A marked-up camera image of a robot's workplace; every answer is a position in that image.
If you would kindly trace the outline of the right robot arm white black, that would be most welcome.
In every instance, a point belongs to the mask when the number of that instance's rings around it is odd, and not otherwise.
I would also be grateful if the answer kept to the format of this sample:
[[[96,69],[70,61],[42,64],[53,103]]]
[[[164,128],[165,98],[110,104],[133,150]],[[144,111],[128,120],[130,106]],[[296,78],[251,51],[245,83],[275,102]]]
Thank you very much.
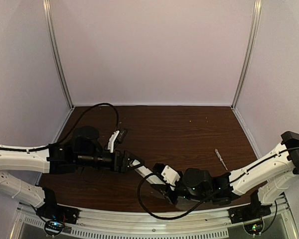
[[[178,199],[228,205],[252,188],[265,183],[252,193],[251,207],[266,208],[299,179],[299,134],[286,131],[282,141],[265,156],[251,164],[213,177],[209,171],[188,168],[176,171],[156,164],[148,181],[171,204]]]

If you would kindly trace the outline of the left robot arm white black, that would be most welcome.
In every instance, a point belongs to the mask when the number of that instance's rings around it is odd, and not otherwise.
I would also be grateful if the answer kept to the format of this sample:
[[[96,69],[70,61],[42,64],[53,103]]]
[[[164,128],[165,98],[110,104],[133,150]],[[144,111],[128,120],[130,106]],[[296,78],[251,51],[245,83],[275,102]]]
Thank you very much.
[[[36,208],[56,207],[54,192],[31,185],[9,174],[10,170],[33,171],[42,174],[68,174],[79,167],[108,169],[114,172],[143,170],[144,161],[125,151],[91,153],[76,152],[69,146],[51,146],[49,149],[0,145],[0,191],[13,199]]]

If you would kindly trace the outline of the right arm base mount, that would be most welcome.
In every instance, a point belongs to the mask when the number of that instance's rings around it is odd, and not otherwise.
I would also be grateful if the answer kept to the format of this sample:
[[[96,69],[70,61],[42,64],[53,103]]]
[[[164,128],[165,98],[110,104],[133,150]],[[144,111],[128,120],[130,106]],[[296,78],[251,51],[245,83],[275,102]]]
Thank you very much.
[[[259,219],[271,214],[272,204],[262,205],[258,198],[258,190],[251,194],[250,204],[233,207],[228,210],[231,224]]]

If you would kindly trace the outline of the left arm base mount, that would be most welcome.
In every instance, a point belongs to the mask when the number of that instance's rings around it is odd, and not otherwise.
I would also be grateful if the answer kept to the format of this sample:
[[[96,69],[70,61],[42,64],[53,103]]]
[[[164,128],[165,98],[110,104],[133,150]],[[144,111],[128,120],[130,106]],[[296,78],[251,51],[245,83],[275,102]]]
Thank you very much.
[[[79,212],[77,208],[57,204],[54,195],[45,196],[44,204],[37,208],[37,214],[43,218],[73,225],[77,222]]]

